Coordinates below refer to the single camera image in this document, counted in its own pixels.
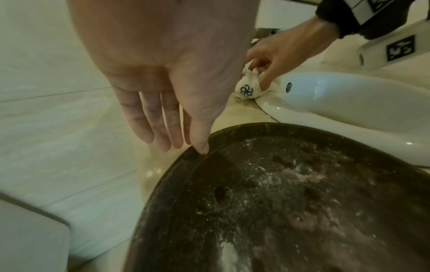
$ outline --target hand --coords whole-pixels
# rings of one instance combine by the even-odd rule
[[[250,70],[257,67],[267,68],[259,79],[264,91],[281,75],[323,52],[339,35],[337,25],[315,16],[295,28],[260,40],[248,50],[245,63],[253,60],[249,65]]]
[[[161,151],[180,148],[181,105],[185,142],[202,154],[242,70],[258,4],[69,0],[78,35],[135,134]]]

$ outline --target black tray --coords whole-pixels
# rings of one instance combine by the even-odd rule
[[[430,176],[353,140],[257,123],[161,178],[126,272],[430,271]]]

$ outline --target white cloth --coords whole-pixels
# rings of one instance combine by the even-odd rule
[[[260,74],[258,68],[250,71],[248,66],[249,63],[245,65],[245,68],[242,70],[242,78],[236,84],[236,88],[234,89],[235,97],[238,97],[242,100],[254,99],[270,91],[280,91],[279,78],[275,79],[266,91],[261,91],[258,78],[265,72]]]

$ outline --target ceramic basin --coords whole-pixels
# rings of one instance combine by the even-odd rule
[[[290,73],[280,93],[256,101],[281,123],[333,132],[430,167],[429,90],[346,73]]]

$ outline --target qr code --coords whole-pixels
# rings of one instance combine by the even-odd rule
[[[377,13],[393,0],[367,0],[373,13]]]
[[[387,45],[387,61],[397,60],[415,52],[415,35]]]

